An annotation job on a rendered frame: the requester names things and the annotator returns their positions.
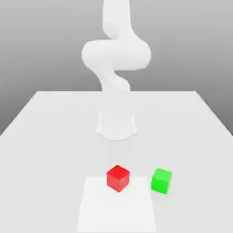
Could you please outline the small red cube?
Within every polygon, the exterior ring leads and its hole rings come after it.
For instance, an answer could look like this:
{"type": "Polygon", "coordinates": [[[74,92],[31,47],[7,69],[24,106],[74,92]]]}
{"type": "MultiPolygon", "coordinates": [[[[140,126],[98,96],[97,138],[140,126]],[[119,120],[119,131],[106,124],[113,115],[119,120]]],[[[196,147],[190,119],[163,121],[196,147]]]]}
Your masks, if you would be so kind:
{"type": "Polygon", "coordinates": [[[116,165],[106,173],[106,184],[117,192],[121,192],[128,184],[130,172],[116,165]]]}

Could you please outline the small green cube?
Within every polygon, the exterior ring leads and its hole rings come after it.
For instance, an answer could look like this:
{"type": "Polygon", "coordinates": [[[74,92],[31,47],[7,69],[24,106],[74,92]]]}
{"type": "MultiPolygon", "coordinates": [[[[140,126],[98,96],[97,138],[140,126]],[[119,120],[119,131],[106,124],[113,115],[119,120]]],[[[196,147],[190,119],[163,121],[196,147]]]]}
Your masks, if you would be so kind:
{"type": "Polygon", "coordinates": [[[152,176],[151,189],[162,194],[167,194],[171,185],[171,179],[171,171],[157,168],[152,176]]]}

